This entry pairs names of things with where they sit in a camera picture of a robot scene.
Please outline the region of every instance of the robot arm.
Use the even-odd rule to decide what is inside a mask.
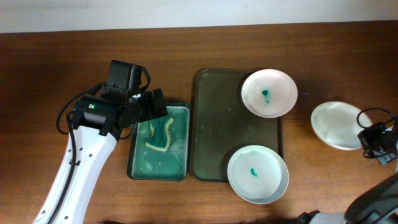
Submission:
[[[111,134],[102,136],[98,129],[80,126],[73,130],[76,137],[76,166],[70,185],[53,223],[83,223],[88,202],[105,161],[116,146]],[[34,223],[47,224],[60,199],[67,181],[72,160],[72,142],[69,137],[61,166],[52,184],[49,195]]]
[[[147,84],[139,88],[142,71]],[[83,223],[95,183],[122,130],[167,115],[162,90],[146,91],[149,83],[144,67],[113,60],[107,82],[85,92],[89,95],[67,115],[65,155],[34,223]],[[100,88],[101,96],[94,96]]]
[[[389,113],[392,118],[386,122],[378,122],[370,127],[359,124],[361,113],[369,110],[381,110]],[[392,128],[386,124],[393,121]],[[385,165],[397,157],[398,154],[398,116],[381,108],[363,110],[357,117],[358,124],[364,128],[359,134],[359,140],[364,148],[364,157],[379,159]],[[359,196],[345,213],[325,214],[319,211],[303,213],[294,224],[374,224],[398,223],[398,162],[396,173]]]

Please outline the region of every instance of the plastic tray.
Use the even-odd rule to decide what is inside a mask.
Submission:
[[[146,147],[145,142],[150,139],[149,121],[139,123],[132,135],[127,165],[127,176],[131,179],[181,181],[187,176],[190,105],[167,102],[166,106],[169,116],[174,119],[170,125],[170,147],[166,152]]]
[[[252,72],[206,69],[197,75],[190,156],[195,178],[227,182],[229,159],[247,145],[268,147],[283,158],[281,119],[258,117],[241,100]]]

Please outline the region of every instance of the green dye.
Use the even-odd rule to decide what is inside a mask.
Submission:
[[[262,94],[264,95],[264,97],[266,98],[266,100],[267,100],[267,103],[269,103],[269,99],[268,99],[268,97],[269,97],[269,91],[268,90],[263,90],[262,91]]]
[[[258,174],[254,171],[253,168],[250,170],[250,173],[253,175],[253,177],[257,177],[258,176]]]

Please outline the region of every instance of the small bowl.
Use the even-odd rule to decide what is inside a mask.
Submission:
[[[356,117],[361,112],[348,103],[331,101],[317,106],[311,114],[311,125],[315,134],[326,144],[336,149],[354,150],[362,147],[357,135],[363,130]],[[363,126],[372,125],[366,114],[361,114]]]
[[[227,173],[234,191],[256,204],[278,200],[289,184],[285,162],[264,146],[246,146],[236,151],[228,162]]]
[[[252,113],[276,118],[289,112],[297,101],[297,87],[284,72],[264,69],[250,75],[242,86],[242,100]]]

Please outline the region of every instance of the white wall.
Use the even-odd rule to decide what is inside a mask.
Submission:
[[[398,0],[0,0],[0,32],[398,19]]]

